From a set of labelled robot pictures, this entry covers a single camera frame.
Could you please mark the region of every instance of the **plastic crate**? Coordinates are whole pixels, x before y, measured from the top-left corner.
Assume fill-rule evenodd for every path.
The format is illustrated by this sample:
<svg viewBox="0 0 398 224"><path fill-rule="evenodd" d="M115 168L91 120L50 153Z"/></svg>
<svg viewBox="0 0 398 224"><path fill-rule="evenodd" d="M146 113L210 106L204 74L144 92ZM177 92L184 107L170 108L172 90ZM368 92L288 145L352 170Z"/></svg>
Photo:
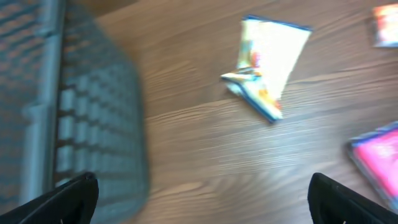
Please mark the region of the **plastic crate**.
<svg viewBox="0 0 398 224"><path fill-rule="evenodd" d="M149 180L130 60L69 0L0 0L0 57L0 212L91 171L91 222L134 215Z"/></svg>

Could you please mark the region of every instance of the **wooden table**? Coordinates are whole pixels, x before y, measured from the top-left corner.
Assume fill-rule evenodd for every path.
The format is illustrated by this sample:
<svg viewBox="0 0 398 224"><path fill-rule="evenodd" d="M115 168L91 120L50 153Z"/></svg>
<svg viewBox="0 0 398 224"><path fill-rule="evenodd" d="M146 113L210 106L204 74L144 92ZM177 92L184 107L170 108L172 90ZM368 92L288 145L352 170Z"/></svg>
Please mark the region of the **wooden table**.
<svg viewBox="0 0 398 224"><path fill-rule="evenodd" d="M136 223L311 223L314 172L384 205L343 145L398 118L398 50L374 48L369 30L386 3L140 0L100 17L142 73L152 196ZM315 30L273 126L219 78L245 14Z"/></svg>

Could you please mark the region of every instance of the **wood grain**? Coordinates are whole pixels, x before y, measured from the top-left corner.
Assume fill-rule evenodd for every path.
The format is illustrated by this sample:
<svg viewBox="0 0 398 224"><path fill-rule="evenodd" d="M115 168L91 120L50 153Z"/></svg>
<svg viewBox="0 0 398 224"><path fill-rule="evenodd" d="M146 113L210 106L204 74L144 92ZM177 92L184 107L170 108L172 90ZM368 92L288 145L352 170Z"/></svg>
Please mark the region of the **wood grain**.
<svg viewBox="0 0 398 224"><path fill-rule="evenodd" d="M98 18L139 67L152 195L134 223L311 223L322 172L384 205L348 139L397 119L398 53L376 49L376 0L140 0ZM270 126L228 93L245 14L314 28Z"/></svg>

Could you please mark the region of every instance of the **plastic wrapper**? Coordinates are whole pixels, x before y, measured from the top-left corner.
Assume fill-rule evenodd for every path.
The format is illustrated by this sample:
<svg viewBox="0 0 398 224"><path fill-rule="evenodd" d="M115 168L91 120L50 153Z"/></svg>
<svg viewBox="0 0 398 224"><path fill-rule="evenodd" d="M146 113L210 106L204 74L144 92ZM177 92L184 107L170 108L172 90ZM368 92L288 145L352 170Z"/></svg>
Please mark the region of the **plastic wrapper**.
<svg viewBox="0 0 398 224"><path fill-rule="evenodd" d="M279 100L312 30L252 15L242 27L237 70L221 77L270 122L282 119Z"/></svg>
<svg viewBox="0 0 398 224"><path fill-rule="evenodd" d="M398 47L398 4L376 7L376 47Z"/></svg>
<svg viewBox="0 0 398 224"><path fill-rule="evenodd" d="M351 140L349 155L390 208L398 212L398 122Z"/></svg>

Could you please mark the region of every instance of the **blue edge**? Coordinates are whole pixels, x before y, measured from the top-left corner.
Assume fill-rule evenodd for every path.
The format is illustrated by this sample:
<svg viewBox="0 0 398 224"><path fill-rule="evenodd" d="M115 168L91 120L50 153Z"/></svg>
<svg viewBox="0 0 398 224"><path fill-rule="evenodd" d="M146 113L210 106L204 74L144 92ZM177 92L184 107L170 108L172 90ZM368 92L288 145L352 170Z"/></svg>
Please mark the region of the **blue edge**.
<svg viewBox="0 0 398 224"><path fill-rule="evenodd" d="M366 133L366 134L360 135L356 138L353 138L351 140L351 145L354 149L354 148L356 148L362 144L365 144L375 138L379 138L383 135L386 135L388 133L396 131L397 129L398 129L398 121L392 122L391 124L388 124L381 128L377 128L374 132ZM383 191L382 194L388 197L388 195L385 191ZM391 199L391 207L394 210L398 210L398 197L389 197L389 198Z"/></svg>
<svg viewBox="0 0 398 224"><path fill-rule="evenodd" d="M307 31L312 32L312 28L309 27L309 26L300 26L300 25L298 25L298 24L294 24L294 23L291 23L291 22L277 21L277 20L272 20L272 19L268 19L268 18L266 18L266 17L261 17L261 16L246 15L246 16L243 17L243 21L248 21L248 20L264 21L264 22L265 22L265 21L267 21L267 22L275 22L275 23L283 24L283 25L290 26L290 27L293 27L293 28L296 28L296 29L307 30ZM262 109L256 102L254 102L254 100L252 100L252 99L249 97L248 93L246 92L246 90L243 88L243 86L242 86L240 83L238 83L238 82L236 82L236 81L234 81L234 80L230 80L229 78L225 78L225 77L223 77L222 79L227 80L227 81L229 81L229 82L234 83L235 85L237 85L237 86L241 89L241 91L242 91L242 93L243 93L242 97L243 97L254 109L256 109L257 112L259 112L261 115L263 115L264 117L266 117L267 120L268 120L271 124L272 124L272 123L275 123L275 122L277 121L277 119L273 118L273 117L270 115L270 113L269 113L268 111Z"/></svg>

